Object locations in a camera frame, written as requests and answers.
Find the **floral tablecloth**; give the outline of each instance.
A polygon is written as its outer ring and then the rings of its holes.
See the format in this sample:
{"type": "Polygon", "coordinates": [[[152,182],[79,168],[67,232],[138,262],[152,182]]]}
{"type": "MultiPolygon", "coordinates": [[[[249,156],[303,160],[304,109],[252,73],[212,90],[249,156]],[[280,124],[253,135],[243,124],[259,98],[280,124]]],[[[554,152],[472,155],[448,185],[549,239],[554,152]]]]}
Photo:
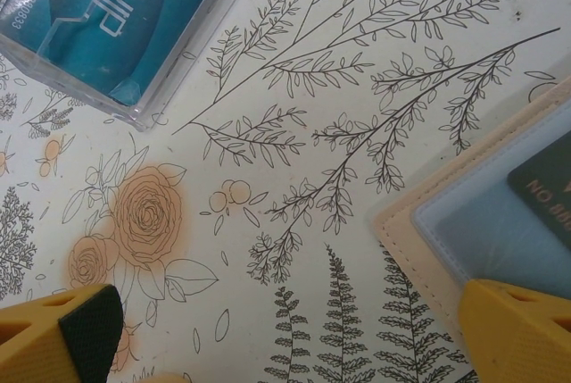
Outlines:
{"type": "Polygon", "coordinates": [[[1,58],[1,305],[115,284],[113,382],[476,381],[368,213],[568,74],[570,3],[238,0],[146,133],[1,58]]]}

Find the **white tabletop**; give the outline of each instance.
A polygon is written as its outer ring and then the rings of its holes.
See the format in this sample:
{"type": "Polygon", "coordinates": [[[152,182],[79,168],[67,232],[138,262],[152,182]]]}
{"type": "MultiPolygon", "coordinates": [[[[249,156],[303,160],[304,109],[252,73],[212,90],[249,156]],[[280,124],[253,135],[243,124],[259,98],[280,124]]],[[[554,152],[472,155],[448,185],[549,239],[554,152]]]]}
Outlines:
{"type": "Polygon", "coordinates": [[[113,382],[476,381],[370,210],[566,77],[570,3],[238,0],[146,133],[2,59],[1,305],[114,283],[113,382]]]}

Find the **black rubber pad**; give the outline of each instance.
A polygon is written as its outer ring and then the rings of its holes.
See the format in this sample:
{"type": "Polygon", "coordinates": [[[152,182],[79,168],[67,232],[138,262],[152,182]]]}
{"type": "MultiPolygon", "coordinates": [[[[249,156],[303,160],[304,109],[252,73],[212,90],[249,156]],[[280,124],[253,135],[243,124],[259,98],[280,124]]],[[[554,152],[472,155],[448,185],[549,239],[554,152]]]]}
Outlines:
{"type": "Polygon", "coordinates": [[[84,383],[107,381],[123,330],[117,289],[104,287],[59,323],[79,379],[84,383]]]}

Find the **orange rose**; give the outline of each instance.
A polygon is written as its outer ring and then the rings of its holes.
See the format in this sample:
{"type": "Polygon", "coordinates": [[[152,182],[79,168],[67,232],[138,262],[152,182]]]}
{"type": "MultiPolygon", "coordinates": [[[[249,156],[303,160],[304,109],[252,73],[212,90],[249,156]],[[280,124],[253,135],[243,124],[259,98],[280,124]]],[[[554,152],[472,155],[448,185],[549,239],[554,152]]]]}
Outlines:
{"type": "Polygon", "coordinates": [[[76,288],[105,282],[107,271],[113,268],[118,257],[119,248],[112,240],[81,238],[70,253],[71,286],[76,288]]]}
{"type": "Polygon", "coordinates": [[[117,346],[117,352],[113,357],[113,363],[111,366],[112,372],[119,372],[123,370],[125,364],[127,363],[128,358],[135,358],[133,353],[131,352],[131,338],[135,333],[135,330],[138,328],[138,325],[134,328],[129,328],[123,326],[123,330],[121,332],[121,338],[119,340],[119,345],[117,346]]]}
{"type": "Polygon", "coordinates": [[[131,264],[147,268],[168,254],[177,241],[182,203],[169,180],[147,167],[119,186],[114,206],[115,239],[131,264]]]}

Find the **green card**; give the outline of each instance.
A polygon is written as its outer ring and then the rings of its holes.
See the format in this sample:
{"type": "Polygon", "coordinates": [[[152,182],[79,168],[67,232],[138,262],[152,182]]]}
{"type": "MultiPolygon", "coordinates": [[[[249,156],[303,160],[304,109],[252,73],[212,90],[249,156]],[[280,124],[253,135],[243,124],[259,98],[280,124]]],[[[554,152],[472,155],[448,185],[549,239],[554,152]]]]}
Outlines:
{"type": "Polygon", "coordinates": [[[514,169],[508,184],[571,248],[571,132],[514,169]]]}

